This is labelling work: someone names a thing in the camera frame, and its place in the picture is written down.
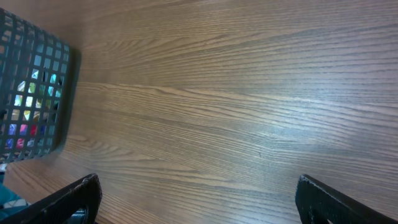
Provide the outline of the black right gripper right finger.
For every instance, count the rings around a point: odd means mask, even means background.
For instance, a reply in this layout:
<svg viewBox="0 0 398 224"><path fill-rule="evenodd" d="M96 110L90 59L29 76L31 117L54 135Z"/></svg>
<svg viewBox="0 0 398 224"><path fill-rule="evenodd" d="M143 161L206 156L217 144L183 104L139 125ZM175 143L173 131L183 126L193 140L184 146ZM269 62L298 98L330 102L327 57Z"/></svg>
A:
<svg viewBox="0 0 398 224"><path fill-rule="evenodd" d="M301 175L298 179L295 204L304 224L397 224L396 220L307 174Z"/></svg>

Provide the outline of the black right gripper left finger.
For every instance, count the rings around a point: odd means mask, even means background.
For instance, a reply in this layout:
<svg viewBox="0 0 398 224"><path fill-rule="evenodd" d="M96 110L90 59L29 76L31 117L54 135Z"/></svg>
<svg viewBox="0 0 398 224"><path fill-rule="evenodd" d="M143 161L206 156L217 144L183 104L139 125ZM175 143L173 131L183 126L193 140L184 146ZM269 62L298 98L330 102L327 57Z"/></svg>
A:
<svg viewBox="0 0 398 224"><path fill-rule="evenodd" d="M95 223L102 199L100 180L89 174L29 203L1 184L1 224Z"/></svg>

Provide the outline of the purple pad package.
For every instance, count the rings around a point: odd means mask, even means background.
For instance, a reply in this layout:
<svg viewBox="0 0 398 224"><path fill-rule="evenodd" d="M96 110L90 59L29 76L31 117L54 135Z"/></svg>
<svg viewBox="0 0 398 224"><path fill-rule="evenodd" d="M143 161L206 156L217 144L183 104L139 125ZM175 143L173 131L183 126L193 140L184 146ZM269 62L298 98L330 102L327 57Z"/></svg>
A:
<svg viewBox="0 0 398 224"><path fill-rule="evenodd" d="M40 133L37 125L28 126L27 124L10 124L7 130L5 147L6 149L22 149L33 147L35 137Z"/></svg>

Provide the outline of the green snack packet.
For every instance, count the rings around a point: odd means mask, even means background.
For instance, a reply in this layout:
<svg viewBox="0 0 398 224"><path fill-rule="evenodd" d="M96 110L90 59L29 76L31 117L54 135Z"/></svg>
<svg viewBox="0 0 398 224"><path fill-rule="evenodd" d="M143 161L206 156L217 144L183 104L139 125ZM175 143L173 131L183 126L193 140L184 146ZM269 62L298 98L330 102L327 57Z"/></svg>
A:
<svg viewBox="0 0 398 224"><path fill-rule="evenodd" d="M41 113L39 109L49 110L52 105L52 100L44 99L43 96L39 94L28 93L29 83L21 81L16 88L17 94L13 98L13 105L17 108L12 110L12 120L32 120L33 122L38 122L40 120L46 120L48 117L47 112Z"/></svg>

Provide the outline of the teal snack packet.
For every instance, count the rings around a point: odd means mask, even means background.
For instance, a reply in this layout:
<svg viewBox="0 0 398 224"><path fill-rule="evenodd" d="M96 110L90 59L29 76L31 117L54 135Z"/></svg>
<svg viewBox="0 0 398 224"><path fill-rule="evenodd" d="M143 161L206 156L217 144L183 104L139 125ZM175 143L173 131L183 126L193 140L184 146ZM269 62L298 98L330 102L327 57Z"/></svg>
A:
<svg viewBox="0 0 398 224"><path fill-rule="evenodd" d="M56 98L61 97L62 86L65 81L64 76L33 69L30 78L28 93Z"/></svg>

